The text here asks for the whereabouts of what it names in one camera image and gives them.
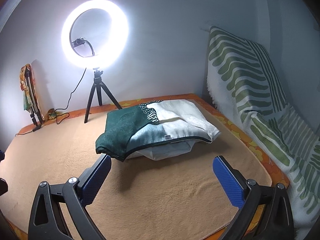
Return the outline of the colourful patterned scarf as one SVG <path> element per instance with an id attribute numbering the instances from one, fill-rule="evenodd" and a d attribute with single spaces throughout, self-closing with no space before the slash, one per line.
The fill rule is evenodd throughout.
<path id="1" fill-rule="evenodd" d="M 30 64 L 26 64 L 20 70 L 20 89 L 23 92 L 23 107 L 25 111 L 31 113 L 31 109 L 36 112 L 37 97 L 34 88 L 33 72 Z"/>

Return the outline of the folded white cloth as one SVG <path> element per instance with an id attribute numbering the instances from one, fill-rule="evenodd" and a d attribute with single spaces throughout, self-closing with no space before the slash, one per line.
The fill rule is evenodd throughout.
<path id="1" fill-rule="evenodd" d="M 158 161 L 167 158 L 172 158 L 182 154 L 189 153 L 196 143 L 197 140 L 185 140 L 165 145 L 153 146 L 136 151 L 129 155 L 127 159 L 146 157 L 151 160 Z"/>

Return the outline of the small black tripod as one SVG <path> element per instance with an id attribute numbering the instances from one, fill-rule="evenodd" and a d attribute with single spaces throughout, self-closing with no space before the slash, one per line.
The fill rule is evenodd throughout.
<path id="1" fill-rule="evenodd" d="M 91 91 L 90 91 L 90 94 L 88 97 L 85 118 L 84 118 L 85 124 L 88 122 L 94 93 L 97 94 L 99 106 L 103 105 L 103 98 L 102 98 L 102 92 L 101 92 L 103 90 L 105 92 L 105 94 L 109 97 L 109 99 L 113 102 L 113 104 L 117 107 L 117 109 L 122 109 L 119 102 L 116 100 L 116 98 L 113 96 L 111 91 L 108 89 L 107 85 L 103 82 L 102 77 L 101 77 L 102 74 L 103 74 L 102 70 L 99 70 L 98 68 L 94 69 L 93 85 L 91 87 Z"/>

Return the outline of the green leaf patterned pillow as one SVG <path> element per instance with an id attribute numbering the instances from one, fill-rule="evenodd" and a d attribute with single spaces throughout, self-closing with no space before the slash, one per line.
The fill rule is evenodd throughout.
<path id="1" fill-rule="evenodd" d="M 297 239 L 319 217 L 319 136 L 288 102 L 263 45 L 212 26 L 207 87 L 213 103 L 287 176 Z"/>

